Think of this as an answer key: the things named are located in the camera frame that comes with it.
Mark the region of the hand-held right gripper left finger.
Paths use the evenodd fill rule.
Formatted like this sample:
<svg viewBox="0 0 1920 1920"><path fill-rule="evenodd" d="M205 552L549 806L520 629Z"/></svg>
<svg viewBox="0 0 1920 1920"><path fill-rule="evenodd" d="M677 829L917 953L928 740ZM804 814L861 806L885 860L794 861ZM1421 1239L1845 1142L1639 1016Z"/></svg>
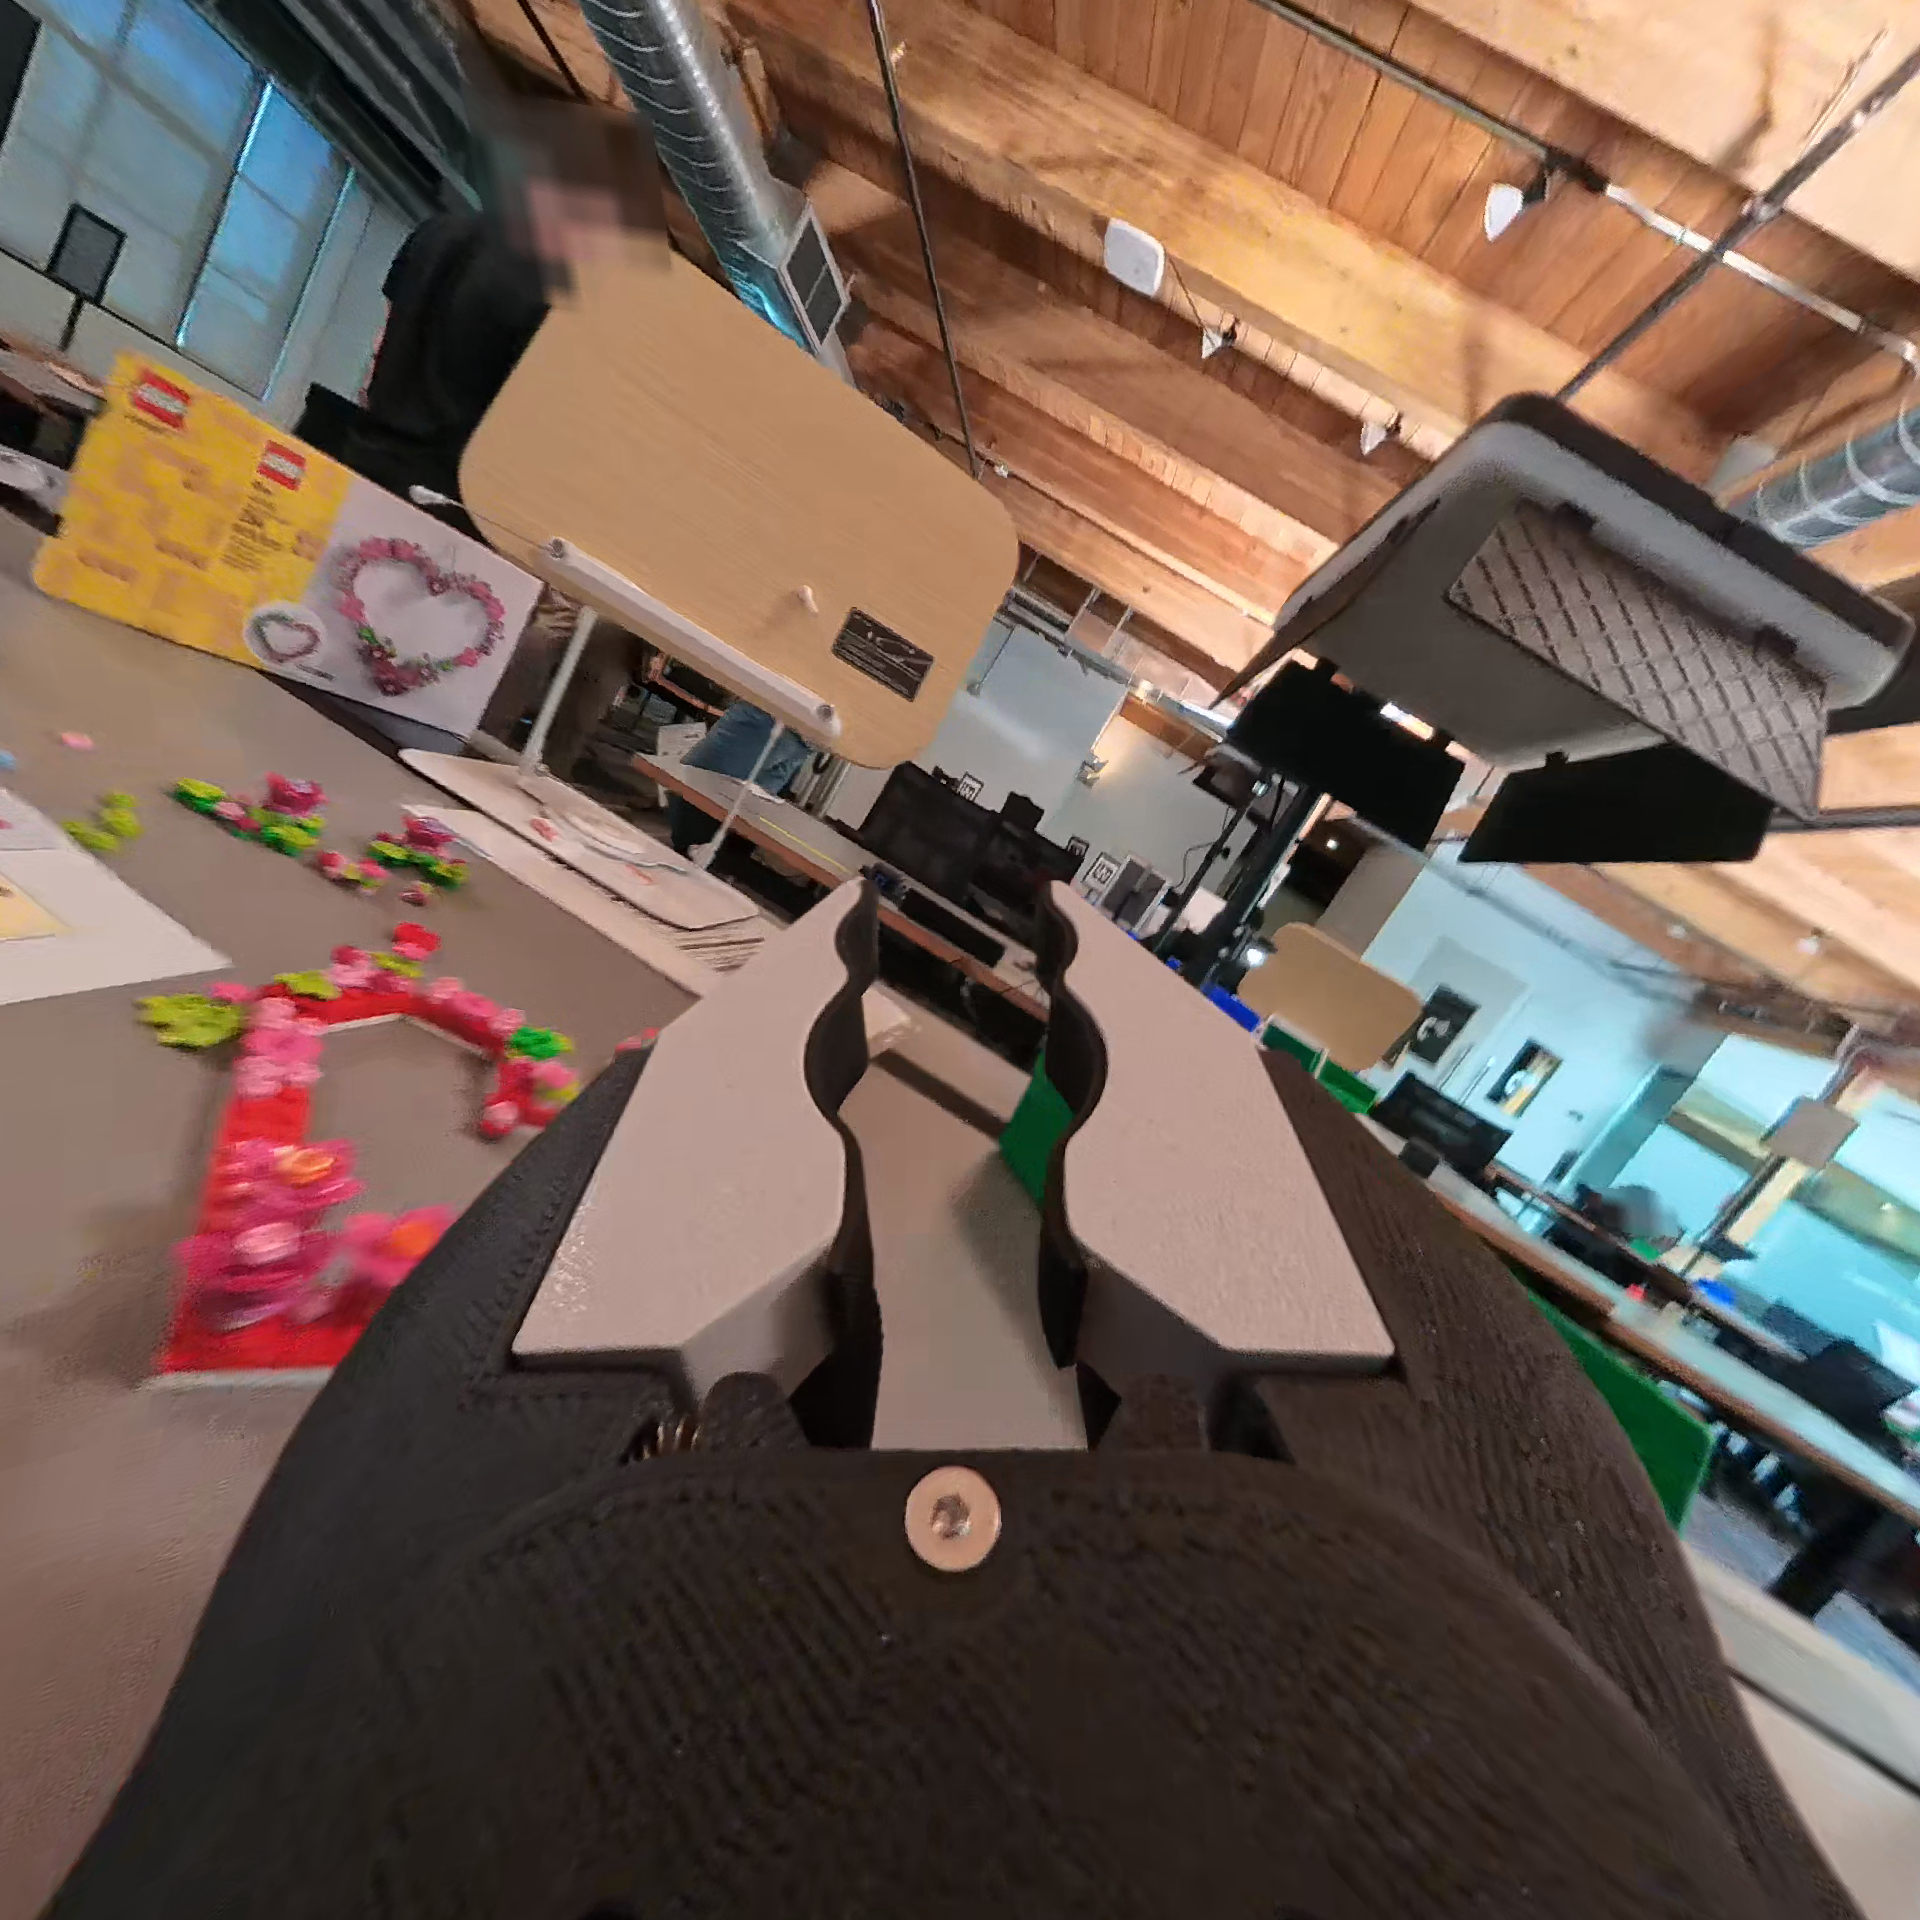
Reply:
<svg viewBox="0 0 1920 1920"><path fill-rule="evenodd" d="M877 889L848 879L660 1031L513 1336L697 1407L765 1375L812 1445L873 1440L881 1325L844 1105L870 1065Z"/></svg>

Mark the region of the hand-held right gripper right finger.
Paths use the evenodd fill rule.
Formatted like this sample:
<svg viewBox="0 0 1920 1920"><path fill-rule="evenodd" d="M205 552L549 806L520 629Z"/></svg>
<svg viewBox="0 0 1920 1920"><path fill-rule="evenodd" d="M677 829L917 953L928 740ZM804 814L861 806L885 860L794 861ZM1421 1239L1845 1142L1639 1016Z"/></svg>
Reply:
<svg viewBox="0 0 1920 1920"><path fill-rule="evenodd" d="M1037 908L1049 1354L1122 1390L1381 1375L1397 1354L1256 1042L1069 884Z"/></svg>

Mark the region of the pink lego flower cluster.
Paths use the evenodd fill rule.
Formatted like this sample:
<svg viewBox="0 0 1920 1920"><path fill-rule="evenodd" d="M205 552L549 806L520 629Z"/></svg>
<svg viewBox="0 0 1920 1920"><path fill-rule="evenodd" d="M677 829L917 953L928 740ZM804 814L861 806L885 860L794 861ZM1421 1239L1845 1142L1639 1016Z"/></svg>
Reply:
<svg viewBox="0 0 1920 1920"><path fill-rule="evenodd" d="M541 1130L564 1113L581 1085L578 1074L562 1058L503 1053L494 1060L472 1130L484 1140Z"/></svg>

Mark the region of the group of loose lego flowers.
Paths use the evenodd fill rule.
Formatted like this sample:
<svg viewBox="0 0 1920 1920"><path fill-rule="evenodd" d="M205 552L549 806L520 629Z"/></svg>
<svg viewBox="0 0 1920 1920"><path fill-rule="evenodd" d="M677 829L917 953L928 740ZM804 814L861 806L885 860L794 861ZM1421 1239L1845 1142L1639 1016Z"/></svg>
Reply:
<svg viewBox="0 0 1920 1920"><path fill-rule="evenodd" d="M252 798L180 776L164 785L164 796L231 838L285 856L344 893L376 896L396 887L398 900L431 904L464 889L470 876L461 836L417 808L404 808L396 829L375 831L361 847L332 845L329 796L314 781L268 775Z"/></svg>

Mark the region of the lego instruction booklet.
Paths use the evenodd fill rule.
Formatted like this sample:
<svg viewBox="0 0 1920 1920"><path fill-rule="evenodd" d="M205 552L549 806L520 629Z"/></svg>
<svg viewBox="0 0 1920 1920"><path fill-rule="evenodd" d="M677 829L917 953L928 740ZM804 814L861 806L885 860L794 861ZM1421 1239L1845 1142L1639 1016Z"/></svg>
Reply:
<svg viewBox="0 0 1920 1920"><path fill-rule="evenodd" d="M1 1005L208 975L229 956L1 791Z"/></svg>

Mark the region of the yellow lego set box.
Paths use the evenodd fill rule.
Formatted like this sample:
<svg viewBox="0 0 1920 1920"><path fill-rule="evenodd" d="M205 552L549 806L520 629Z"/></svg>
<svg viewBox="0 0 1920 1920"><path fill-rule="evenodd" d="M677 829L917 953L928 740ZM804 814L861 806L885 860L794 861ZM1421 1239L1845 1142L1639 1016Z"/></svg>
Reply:
<svg viewBox="0 0 1920 1920"><path fill-rule="evenodd" d="M112 361L31 582L460 740L540 596L487 543L142 352Z"/></svg>

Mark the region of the wooden chair back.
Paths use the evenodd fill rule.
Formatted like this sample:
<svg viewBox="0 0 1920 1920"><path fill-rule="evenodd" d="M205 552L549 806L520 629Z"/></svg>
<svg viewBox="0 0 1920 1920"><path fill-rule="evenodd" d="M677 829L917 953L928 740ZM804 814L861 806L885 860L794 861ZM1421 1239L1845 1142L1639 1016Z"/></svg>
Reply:
<svg viewBox="0 0 1920 1920"><path fill-rule="evenodd" d="M1311 924L1279 925L1264 945L1264 957L1239 981L1239 1001L1345 1071L1377 1068L1423 1012L1414 990Z"/></svg>

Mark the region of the black desk monitor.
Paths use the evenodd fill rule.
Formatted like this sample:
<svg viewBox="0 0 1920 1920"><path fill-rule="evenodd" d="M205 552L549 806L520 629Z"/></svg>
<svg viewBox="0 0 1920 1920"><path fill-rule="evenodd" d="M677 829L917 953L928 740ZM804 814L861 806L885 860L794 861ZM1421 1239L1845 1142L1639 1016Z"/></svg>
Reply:
<svg viewBox="0 0 1920 1920"><path fill-rule="evenodd" d="M996 828L999 814L964 798L957 784L903 761L855 828L855 841L886 869L962 902Z"/></svg>

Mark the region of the black hanging monitor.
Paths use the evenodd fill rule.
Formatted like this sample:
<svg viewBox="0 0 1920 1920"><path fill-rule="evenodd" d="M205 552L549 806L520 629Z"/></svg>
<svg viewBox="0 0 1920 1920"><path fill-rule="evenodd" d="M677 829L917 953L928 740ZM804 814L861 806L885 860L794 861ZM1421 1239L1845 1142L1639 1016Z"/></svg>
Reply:
<svg viewBox="0 0 1920 1920"><path fill-rule="evenodd" d="M1239 708L1225 744L1406 847L1428 845L1465 776L1447 740L1407 732L1325 664L1285 663Z"/></svg>

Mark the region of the long background desk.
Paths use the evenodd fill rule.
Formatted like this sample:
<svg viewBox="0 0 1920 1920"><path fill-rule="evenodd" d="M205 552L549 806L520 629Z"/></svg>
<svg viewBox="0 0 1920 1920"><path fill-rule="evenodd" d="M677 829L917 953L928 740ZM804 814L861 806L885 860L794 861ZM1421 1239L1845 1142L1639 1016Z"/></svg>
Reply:
<svg viewBox="0 0 1920 1920"><path fill-rule="evenodd" d="M1564 1312L1593 1321L1613 1348L1645 1364L1656 1378L1681 1385L1742 1432L1767 1440L1772 1454L1825 1473L1855 1500L1918 1528L1918 1479L1906 1466L1845 1431L1785 1383L1772 1380L1698 1333L1680 1308L1634 1300L1570 1254L1525 1233L1450 1168L1430 1172L1425 1186L1474 1236L1518 1264L1526 1282L1544 1287Z"/></svg>

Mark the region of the wooden book stand white base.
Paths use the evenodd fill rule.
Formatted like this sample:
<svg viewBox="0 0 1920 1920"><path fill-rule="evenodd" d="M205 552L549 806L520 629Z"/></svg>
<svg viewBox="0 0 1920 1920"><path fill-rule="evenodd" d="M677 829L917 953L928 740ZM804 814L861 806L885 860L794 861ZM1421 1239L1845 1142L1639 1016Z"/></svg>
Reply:
<svg viewBox="0 0 1920 1920"><path fill-rule="evenodd" d="M582 609L513 767L472 804L632 860L543 761L605 623L781 729L888 772L937 736L1017 570L1007 511L666 246L615 240L553 294L460 458L494 548Z"/></svg>

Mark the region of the large window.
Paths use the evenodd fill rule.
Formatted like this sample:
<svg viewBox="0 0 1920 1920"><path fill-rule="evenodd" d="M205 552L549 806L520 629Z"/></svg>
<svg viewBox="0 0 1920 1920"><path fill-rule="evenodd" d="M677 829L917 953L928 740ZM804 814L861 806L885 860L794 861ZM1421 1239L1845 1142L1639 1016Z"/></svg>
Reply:
<svg viewBox="0 0 1920 1920"><path fill-rule="evenodd" d="M86 372L166 350L269 414L369 370L417 213L364 167L319 81L217 5L4 5L4 333ZM68 202L127 245L105 303L42 274Z"/></svg>

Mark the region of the red heart lego frame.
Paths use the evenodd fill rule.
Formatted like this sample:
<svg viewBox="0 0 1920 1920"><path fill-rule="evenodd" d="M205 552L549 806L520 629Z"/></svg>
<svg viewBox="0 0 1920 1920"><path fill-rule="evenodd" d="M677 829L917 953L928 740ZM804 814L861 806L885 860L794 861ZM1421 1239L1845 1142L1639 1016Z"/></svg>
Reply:
<svg viewBox="0 0 1920 1920"><path fill-rule="evenodd" d="M369 1207L369 1154L319 1129L332 1040L396 1031L449 1045L476 1069L470 1133L482 1145L540 1133L472 1130L498 1055L562 1058L584 1088L570 1036L433 959L404 967L389 944L338 944L319 967L134 1001L157 1045L205 1053L221 1076L149 1386L325 1380L447 1232L452 1207Z"/></svg>

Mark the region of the silver ventilation duct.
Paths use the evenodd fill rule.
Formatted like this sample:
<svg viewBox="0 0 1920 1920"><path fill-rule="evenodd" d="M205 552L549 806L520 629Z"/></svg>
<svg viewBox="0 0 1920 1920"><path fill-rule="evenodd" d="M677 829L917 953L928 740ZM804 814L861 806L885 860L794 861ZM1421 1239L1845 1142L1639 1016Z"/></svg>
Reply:
<svg viewBox="0 0 1920 1920"><path fill-rule="evenodd" d="M697 1L582 1L586 30L654 134L664 178L722 280L781 335L850 376L848 286L812 202L781 182L734 65Z"/></svg>
<svg viewBox="0 0 1920 1920"><path fill-rule="evenodd" d="M1918 504L1918 401L1832 448L1790 461L1742 490L1730 511L1780 543L1809 551Z"/></svg>

